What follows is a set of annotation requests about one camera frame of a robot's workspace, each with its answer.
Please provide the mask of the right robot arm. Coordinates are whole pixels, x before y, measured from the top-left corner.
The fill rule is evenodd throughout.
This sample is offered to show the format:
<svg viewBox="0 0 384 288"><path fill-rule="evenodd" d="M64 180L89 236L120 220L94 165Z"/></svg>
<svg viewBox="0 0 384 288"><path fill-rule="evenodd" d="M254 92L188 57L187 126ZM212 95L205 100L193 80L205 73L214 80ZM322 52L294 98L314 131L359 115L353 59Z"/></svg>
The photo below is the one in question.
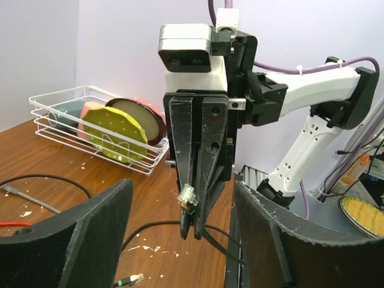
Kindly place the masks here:
<svg viewBox="0 0 384 288"><path fill-rule="evenodd" d="M244 125L277 122L308 107L305 126L258 192L288 208L321 151L370 111L379 69L328 58L312 71L253 71L256 37L205 24L164 25L158 54L166 68L163 98L181 207L180 233L205 235L208 214L230 180L236 137Z"/></svg>

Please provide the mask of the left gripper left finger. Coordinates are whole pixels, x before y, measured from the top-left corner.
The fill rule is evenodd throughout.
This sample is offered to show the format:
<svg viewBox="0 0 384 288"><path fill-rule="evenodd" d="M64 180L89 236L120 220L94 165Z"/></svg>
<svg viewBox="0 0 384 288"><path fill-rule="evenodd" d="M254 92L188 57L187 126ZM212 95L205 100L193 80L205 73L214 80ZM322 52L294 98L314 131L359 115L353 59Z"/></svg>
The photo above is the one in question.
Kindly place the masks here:
<svg viewBox="0 0 384 288"><path fill-rule="evenodd" d="M112 287L133 200L130 178L1 238L1 287Z"/></svg>

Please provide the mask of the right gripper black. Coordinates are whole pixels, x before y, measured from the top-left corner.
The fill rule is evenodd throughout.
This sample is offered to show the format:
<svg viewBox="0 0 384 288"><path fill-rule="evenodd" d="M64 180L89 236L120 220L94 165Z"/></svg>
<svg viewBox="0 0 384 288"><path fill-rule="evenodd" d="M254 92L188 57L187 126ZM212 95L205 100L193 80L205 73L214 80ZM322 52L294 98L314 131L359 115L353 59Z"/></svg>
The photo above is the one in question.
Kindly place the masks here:
<svg viewBox="0 0 384 288"><path fill-rule="evenodd" d="M228 111L224 91L178 90L163 98L170 156L180 185L177 200L182 208L181 237L187 237L196 178L198 199L194 237L201 239L206 222L208 188L215 181L229 181L235 159L237 113Z"/></svg>

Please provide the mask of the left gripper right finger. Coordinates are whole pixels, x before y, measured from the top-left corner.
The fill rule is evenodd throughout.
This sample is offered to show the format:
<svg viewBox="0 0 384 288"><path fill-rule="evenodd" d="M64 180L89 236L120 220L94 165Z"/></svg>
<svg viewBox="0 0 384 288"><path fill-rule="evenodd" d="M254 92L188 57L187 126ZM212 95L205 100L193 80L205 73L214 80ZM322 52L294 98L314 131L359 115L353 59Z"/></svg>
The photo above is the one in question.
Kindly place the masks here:
<svg viewBox="0 0 384 288"><path fill-rule="evenodd" d="M383 287L383 239L305 220L236 181L250 287Z"/></svg>

